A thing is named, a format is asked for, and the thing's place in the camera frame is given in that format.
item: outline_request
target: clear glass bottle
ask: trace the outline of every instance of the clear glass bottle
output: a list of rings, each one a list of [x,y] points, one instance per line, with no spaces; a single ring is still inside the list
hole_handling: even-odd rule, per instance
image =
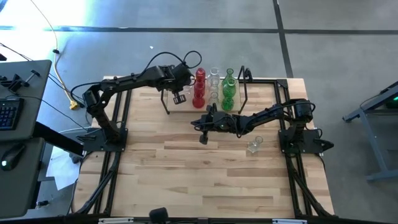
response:
[[[220,82],[220,75],[218,74],[220,70],[216,67],[210,69],[210,74],[207,76],[207,82],[210,85],[211,80],[217,80],[217,83]]]
[[[217,92],[212,92],[210,94],[210,98],[208,100],[208,105],[213,105],[215,103],[217,106],[220,104],[220,100],[218,99],[218,93]]]
[[[221,108],[225,111],[232,110],[232,108],[234,108],[234,100],[232,99],[232,97],[225,97],[221,104]]]
[[[223,94],[224,97],[234,97],[236,94],[236,79],[228,79],[228,81],[223,85]]]
[[[257,152],[260,148],[262,141],[263,139],[261,136],[256,136],[253,141],[248,142],[248,150],[251,151],[251,153]]]
[[[223,82],[221,83],[223,86],[224,86],[224,84],[225,84],[230,78],[235,79],[235,78],[232,76],[233,73],[234,73],[234,70],[233,70],[232,68],[229,68],[229,69],[226,70],[226,76],[225,76]]]
[[[217,77],[211,77],[209,81],[209,93],[217,92],[218,93],[218,84],[220,83],[220,78]]]

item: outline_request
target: wooden tabletop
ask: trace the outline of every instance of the wooden tabletop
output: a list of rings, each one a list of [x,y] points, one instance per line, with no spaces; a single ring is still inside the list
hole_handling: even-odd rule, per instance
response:
[[[291,78],[288,83],[291,98],[307,98],[303,79]],[[248,84],[248,95],[245,115],[275,104],[272,85]],[[106,107],[109,117],[115,98]],[[112,216],[148,217],[152,209],[166,207],[170,217],[294,217],[285,157],[280,153],[277,138],[279,122],[263,124],[241,139],[230,133],[209,133],[208,144],[202,145],[201,132],[190,124],[201,114],[167,115],[155,88],[132,91],[127,119],[129,136],[119,166]],[[264,142],[259,152],[251,154],[246,145],[256,136],[262,136]],[[82,165],[75,210],[81,208],[98,185],[103,156],[103,152],[94,152]],[[303,165],[308,188],[333,213],[321,160],[303,154]],[[298,195],[304,212],[300,190]]]

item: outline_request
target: metal stand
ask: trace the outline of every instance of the metal stand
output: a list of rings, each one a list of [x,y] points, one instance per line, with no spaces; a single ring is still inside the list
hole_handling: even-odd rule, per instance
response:
[[[244,66],[242,65],[241,70],[239,71],[238,80],[239,80],[239,83],[243,83],[243,87],[244,87],[244,102],[242,104],[241,109],[238,111],[238,114],[241,114],[242,110],[244,108],[244,105],[246,105],[246,102],[248,101],[248,88],[246,87],[246,82],[249,82],[249,83],[253,82],[253,77],[251,75],[250,68],[244,69]]]
[[[131,93],[132,93],[132,91],[128,90],[127,94],[126,94],[126,101],[124,104],[123,116],[122,116],[121,127],[120,127],[121,130],[126,129],[126,121],[127,121],[127,116],[129,113]],[[113,116],[112,116],[112,121],[114,121],[114,122],[116,122],[116,119],[118,118],[120,101],[121,101],[121,93],[118,93],[116,95],[116,106],[115,106],[115,109],[113,111]],[[109,192],[108,192],[108,198],[106,201],[106,206],[103,211],[103,214],[106,214],[107,216],[110,215],[111,210],[112,210],[112,204],[113,204],[114,190],[116,188],[116,178],[118,175],[121,153],[124,150],[124,148],[126,147],[125,144],[117,144],[117,145],[118,145],[118,147],[120,147],[120,149],[118,149],[115,152],[114,161],[112,162],[112,165],[109,168],[109,170],[108,170],[108,163],[109,163],[109,159],[111,156],[111,152],[105,152],[103,167],[101,170],[101,176],[99,177],[100,181],[99,181],[98,187],[93,192],[93,195],[83,205],[83,207],[76,212],[77,214],[88,214],[90,212],[92,206],[94,206],[94,211],[93,211],[94,214],[100,213],[103,190],[105,189],[108,182],[111,181],[110,187],[109,187]]]
[[[88,133],[84,136],[79,136],[84,140],[83,149],[86,152],[104,151],[104,152],[121,152],[124,151],[124,146],[127,141],[128,129],[119,129],[120,141],[107,142],[106,136],[101,128],[89,128]]]
[[[167,106],[166,106],[166,104],[164,103],[163,96],[164,96],[164,90],[162,90],[162,94],[161,94],[161,96],[160,96],[160,100],[161,100],[161,102],[162,102],[162,104],[163,104],[164,109],[166,110],[166,113],[167,113],[167,114],[170,114],[170,111],[167,109]]]
[[[367,114],[375,112],[396,113],[396,110],[376,110],[376,108],[386,104],[388,101],[391,101],[397,96],[398,96],[398,82],[387,87],[385,91],[383,90],[379,96],[375,97],[369,103],[360,106],[358,109],[354,110],[349,115],[343,117],[343,120],[346,123],[351,122],[355,118],[360,118],[368,135],[368,139],[371,143],[374,155],[376,156],[376,160],[377,163],[379,164],[381,171],[372,175],[368,175],[366,177],[367,180],[380,180],[380,179],[398,177],[398,169],[395,170],[389,169],[390,166],[389,154],[387,150],[379,147],[376,141],[376,135],[374,134],[367,117]]]

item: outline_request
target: black metal frame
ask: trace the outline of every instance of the black metal frame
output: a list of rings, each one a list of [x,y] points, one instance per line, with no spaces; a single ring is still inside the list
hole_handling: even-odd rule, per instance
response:
[[[121,121],[121,127],[120,129],[125,130],[126,132],[128,131],[126,129],[126,123],[127,123],[127,117],[129,114],[129,107],[130,107],[130,100],[131,100],[131,93],[132,90],[128,90],[126,92],[126,99],[125,99],[125,104],[124,104],[124,108],[123,108],[123,115],[122,115],[122,121]],[[117,118],[118,118],[118,114],[119,114],[119,109],[120,109],[120,102],[121,102],[121,98],[122,98],[122,93],[117,93],[116,95],[116,104],[113,110],[113,115],[112,115],[112,121],[116,122]],[[111,177],[108,181],[104,182],[104,180],[106,180],[109,174],[109,170],[108,170],[108,164],[109,164],[109,160],[111,157],[111,153],[112,152],[105,152],[104,155],[104,160],[103,160],[103,166],[101,169],[101,175],[99,177],[99,185],[97,187],[97,189],[94,191],[93,195],[98,196],[97,199],[95,200],[95,204],[94,204],[94,210],[93,213],[94,214],[105,214],[107,217],[110,216],[111,211],[112,211],[112,205],[113,205],[113,197],[114,197],[114,191],[116,188],[116,179],[118,176],[118,169],[119,169],[119,163],[120,163],[120,158],[121,158],[121,154],[123,153],[123,151],[125,150],[126,146],[121,146],[121,150],[116,151],[115,152],[115,156],[114,156],[114,161],[113,163],[115,164],[114,167],[114,172],[111,174]],[[109,186],[109,192],[108,192],[108,198],[106,201],[106,206],[105,209],[103,210],[103,212],[100,212],[100,207],[101,207],[101,202],[102,202],[102,197],[103,197],[103,190],[105,185],[110,181],[110,186]]]
[[[247,80],[245,78],[243,80],[239,79],[240,83],[246,84],[246,81]],[[248,82],[248,83],[271,84],[274,87],[276,103],[282,103],[282,100],[280,97],[280,92],[279,92],[280,88],[282,88],[283,92],[284,92],[285,100],[286,101],[290,100],[287,79],[255,79],[255,80],[250,80],[250,82]],[[125,103],[124,109],[123,109],[123,118],[122,118],[121,128],[126,127],[129,106],[131,103],[130,102],[131,92],[132,92],[131,90],[127,91],[126,100],[125,100],[126,103]],[[113,111],[113,118],[112,118],[113,121],[115,121],[118,117],[120,102],[121,102],[121,93],[118,93],[118,95],[116,97],[116,106]],[[292,115],[292,110],[288,109],[288,114]],[[281,130],[286,129],[286,125],[283,120],[280,119],[279,123],[280,123]],[[101,179],[106,178],[105,174],[107,173],[107,170],[108,170],[110,153],[111,152],[105,152],[104,163],[103,163],[103,167],[101,170]],[[106,185],[106,183],[100,182],[102,189],[98,192],[98,189],[100,188],[100,186],[99,186],[97,188],[97,190],[94,192],[94,194],[97,194],[97,195],[100,194],[100,197],[98,197],[98,199],[95,202],[94,214],[87,214],[86,212],[83,214],[75,213],[75,214],[67,215],[65,217],[13,220],[13,221],[10,221],[9,223],[27,223],[27,222],[29,222],[29,223],[98,223],[98,220],[100,218],[111,218],[113,197],[114,197],[114,191],[116,188],[116,179],[118,176],[117,171],[118,171],[118,167],[119,167],[121,153],[122,152],[115,152],[114,163],[116,163],[116,171],[110,178],[111,183],[110,183],[110,188],[109,188],[109,192],[108,192],[108,198],[107,198],[105,209],[102,213],[100,213],[100,205],[101,205],[101,201],[102,201],[102,191],[104,189],[104,184]],[[312,202],[313,202],[315,197],[313,197],[313,195],[310,193],[309,189],[307,189],[301,153],[298,152],[295,154],[295,158],[297,161],[297,168],[298,168],[297,169],[298,178],[297,178],[297,176],[294,176],[295,175],[295,173],[293,172],[294,169],[291,169],[293,166],[292,156],[288,155],[287,153],[284,153],[284,154],[285,154],[285,160],[286,160],[286,166],[287,166],[287,172],[288,172],[288,178],[289,178],[289,185],[290,185],[290,194],[292,196],[292,205],[293,205],[295,219],[308,220],[308,223],[352,223],[352,224],[354,224],[354,223],[377,223],[377,222],[367,222],[367,221],[361,221],[361,220],[349,220],[349,219],[338,218],[338,217],[313,216],[312,208],[310,205],[310,200],[312,200]],[[307,198],[307,196],[305,194],[303,194],[304,204],[305,204],[305,215],[303,215],[303,213],[301,212],[301,209],[300,209],[295,182],[297,182],[303,190],[306,190],[307,192],[309,192],[309,194],[307,194],[307,195],[309,195],[310,198]],[[131,219],[134,220],[135,222],[144,222],[144,223],[150,222],[148,217],[133,217]],[[270,218],[170,218],[169,221],[171,221],[171,222],[184,221],[184,222],[192,222],[192,223],[197,223],[197,224],[278,223],[278,220],[270,219]]]
[[[44,138],[44,140],[53,146],[58,146],[63,150],[83,157],[83,145],[52,130],[46,125],[37,122],[32,134],[33,138]]]
[[[242,110],[244,108],[244,105],[246,105],[246,102],[248,101],[248,88],[246,86],[246,82],[251,83],[253,81],[253,77],[251,75],[250,69],[249,68],[244,68],[244,65],[241,66],[241,69],[239,71],[239,75],[238,75],[238,80],[239,83],[243,83],[244,86],[244,102],[242,104],[241,109],[238,111],[238,114],[242,113]],[[160,101],[163,104],[164,110],[166,110],[167,114],[170,114],[170,111],[167,109],[167,105],[164,103],[164,90],[162,90],[161,94],[160,94]]]

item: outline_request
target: gray floor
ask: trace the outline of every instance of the gray floor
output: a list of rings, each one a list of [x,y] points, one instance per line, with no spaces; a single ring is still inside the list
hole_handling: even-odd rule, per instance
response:
[[[55,26],[277,28],[272,0],[36,0],[36,3]],[[285,29],[398,29],[397,1],[279,0],[279,4]],[[38,28],[47,26],[29,1],[24,4],[9,1],[0,13],[0,26],[20,29],[0,31],[0,42],[34,59],[53,59],[53,34],[27,30],[27,24],[31,23]],[[57,32],[57,36],[62,52],[58,70],[70,88],[98,81],[104,75],[139,72],[153,55],[163,50],[181,56],[189,50],[199,50],[205,68],[217,65],[238,69],[245,65],[255,77],[286,77],[278,34]],[[373,183],[365,180],[365,175],[378,171],[376,160],[361,123],[345,124],[341,120],[360,102],[397,81],[397,36],[286,35],[286,39],[294,77],[305,79],[308,97],[317,105],[315,124],[323,129],[325,139],[335,143],[325,153],[335,213],[343,218],[397,223],[398,178]],[[11,52],[2,53],[10,61],[21,60]],[[169,57],[154,61],[154,64],[163,63],[177,62]],[[51,82],[44,99],[87,125],[85,112],[70,111],[62,90]],[[57,131],[76,127],[45,105],[40,109],[39,121]],[[397,123],[390,117],[372,121],[378,133],[397,129]],[[394,145],[391,139],[383,141]],[[54,189],[53,183],[48,184],[49,189]],[[57,203],[67,205],[70,198],[63,195],[68,194],[70,189],[54,192],[53,197]],[[66,212],[65,207],[46,209],[29,211],[27,216]]]

